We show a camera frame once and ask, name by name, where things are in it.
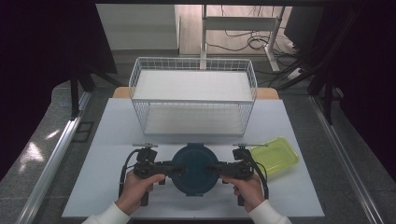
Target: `human hand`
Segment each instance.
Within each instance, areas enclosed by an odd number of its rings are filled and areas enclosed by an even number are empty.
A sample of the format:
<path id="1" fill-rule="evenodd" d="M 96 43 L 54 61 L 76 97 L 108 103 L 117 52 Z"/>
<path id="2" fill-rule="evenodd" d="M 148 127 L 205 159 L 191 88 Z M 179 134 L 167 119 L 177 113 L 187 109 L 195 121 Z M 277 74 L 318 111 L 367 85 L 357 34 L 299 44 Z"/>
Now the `human hand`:
<path id="1" fill-rule="evenodd" d="M 242 195 L 248 213 L 265 201 L 262 194 L 262 182 L 257 175 L 253 175 L 249 180 L 235 179 L 225 175 L 221 175 L 220 178 L 234 185 L 233 194 Z"/>
<path id="2" fill-rule="evenodd" d="M 128 216 L 140 207 L 140 200 L 146 191 L 153 190 L 153 184 L 165 179 L 165 175 L 153 175 L 147 179 L 141 179 L 128 172 L 121 196 L 116 201 L 116 206 Z"/>

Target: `wooden edge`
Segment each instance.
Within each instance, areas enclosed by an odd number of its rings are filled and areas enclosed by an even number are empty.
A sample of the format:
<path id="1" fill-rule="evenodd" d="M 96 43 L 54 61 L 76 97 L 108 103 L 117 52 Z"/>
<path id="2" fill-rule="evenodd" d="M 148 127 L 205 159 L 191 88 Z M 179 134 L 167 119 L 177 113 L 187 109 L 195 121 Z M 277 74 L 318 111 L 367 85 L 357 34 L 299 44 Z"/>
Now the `wooden edge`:
<path id="1" fill-rule="evenodd" d="M 113 93 L 113 98 L 129 98 L 129 88 L 128 87 L 118 87 Z M 273 88 L 257 88 L 258 100 L 278 100 L 279 95 L 277 91 Z"/>

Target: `gray floor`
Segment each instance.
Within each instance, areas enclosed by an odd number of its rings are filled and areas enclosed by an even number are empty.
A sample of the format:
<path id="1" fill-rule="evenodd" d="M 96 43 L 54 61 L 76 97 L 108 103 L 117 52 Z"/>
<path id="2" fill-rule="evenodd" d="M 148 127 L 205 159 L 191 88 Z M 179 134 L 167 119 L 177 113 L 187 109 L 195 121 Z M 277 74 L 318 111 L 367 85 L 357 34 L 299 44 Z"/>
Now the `gray floor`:
<path id="1" fill-rule="evenodd" d="M 114 52 L 119 74 L 113 77 L 127 84 L 136 55 L 166 57 L 175 56 L 175 53 L 172 51 Z M 268 62 L 263 57 L 250 57 L 250 59 L 256 70 L 270 72 Z M 256 76 L 259 83 L 274 77 L 259 72 L 256 73 Z M 34 223 L 79 223 L 82 220 L 62 219 L 60 216 L 105 109 L 106 100 L 104 99 L 111 97 L 115 90 L 115 87 L 101 78 L 92 77 L 97 89 L 92 93 L 79 132 L 75 134 L 74 142 L 71 143 L 64 156 L 64 161 L 59 167 Z M 309 96 L 306 94 L 305 88 L 308 83 L 309 79 L 280 92 L 279 95 L 285 103 L 291 125 L 326 217 L 292 217 L 291 221 L 293 223 L 369 223 L 361 203 L 334 153 L 330 140 L 318 120 Z M 266 87 L 267 84 L 268 82 L 262 83 L 262 87 Z M 15 223 L 17 220 L 70 118 L 69 95 L 68 83 L 54 89 L 52 103 L 46 116 L 27 143 L 20 158 L 15 161 L 14 166 L 1 181 L 0 223 Z M 364 185 L 370 191 L 384 222 L 396 223 L 396 205 L 394 203 L 396 185 L 394 181 L 345 118 L 337 101 L 332 104 L 332 119 L 334 129 L 340 136 Z M 89 128 L 92 128 L 90 133 L 84 132 Z"/>

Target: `white shelf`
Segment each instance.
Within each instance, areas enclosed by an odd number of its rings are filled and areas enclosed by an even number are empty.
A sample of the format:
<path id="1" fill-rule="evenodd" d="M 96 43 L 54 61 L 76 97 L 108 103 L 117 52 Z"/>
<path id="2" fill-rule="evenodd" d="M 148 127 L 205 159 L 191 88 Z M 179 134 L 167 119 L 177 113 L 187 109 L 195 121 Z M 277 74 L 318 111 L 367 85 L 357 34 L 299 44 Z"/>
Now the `white shelf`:
<path id="1" fill-rule="evenodd" d="M 133 100 L 252 102 L 246 72 L 142 70 Z"/>
<path id="2" fill-rule="evenodd" d="M 244 133 L 238 105 L 152 105 L 146 134 Z"/>

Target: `plastic tray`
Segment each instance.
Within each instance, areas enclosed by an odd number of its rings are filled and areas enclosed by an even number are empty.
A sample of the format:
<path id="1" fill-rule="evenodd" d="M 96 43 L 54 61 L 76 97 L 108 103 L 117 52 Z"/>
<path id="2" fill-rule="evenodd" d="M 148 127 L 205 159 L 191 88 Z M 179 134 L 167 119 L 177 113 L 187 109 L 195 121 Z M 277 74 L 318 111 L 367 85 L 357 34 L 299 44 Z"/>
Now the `plastic tray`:
<path id="1" fill-rule="evenodd" d="M 299 161 L 297 153 L 284 137 L 266 142 L 262 147 L 253 147 L 250 152 L 253 160 L 262 164 L 268 175 L 291 167 Z"/>

